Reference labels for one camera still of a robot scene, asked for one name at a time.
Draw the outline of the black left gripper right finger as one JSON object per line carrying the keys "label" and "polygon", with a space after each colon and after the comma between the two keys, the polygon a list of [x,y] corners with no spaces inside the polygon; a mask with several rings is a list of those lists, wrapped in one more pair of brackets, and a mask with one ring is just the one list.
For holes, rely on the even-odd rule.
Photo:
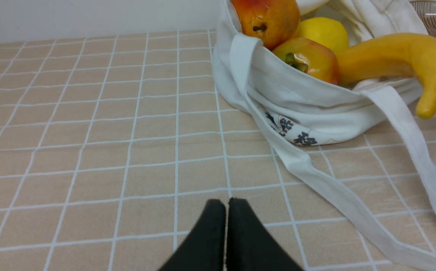
{"label": "black left gripper right finger", "polygon": [[228,271],[302,271],[270,235],[246,199],[229,200]]}

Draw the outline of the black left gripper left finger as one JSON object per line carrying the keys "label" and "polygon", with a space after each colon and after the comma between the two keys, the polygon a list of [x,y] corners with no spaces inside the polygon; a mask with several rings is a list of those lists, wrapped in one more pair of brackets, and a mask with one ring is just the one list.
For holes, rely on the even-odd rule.
{"label": "black left gripper left finger", "polygon": [[209,199],[184,241],[160,271],[222,271],[224,266],[226,208]]}

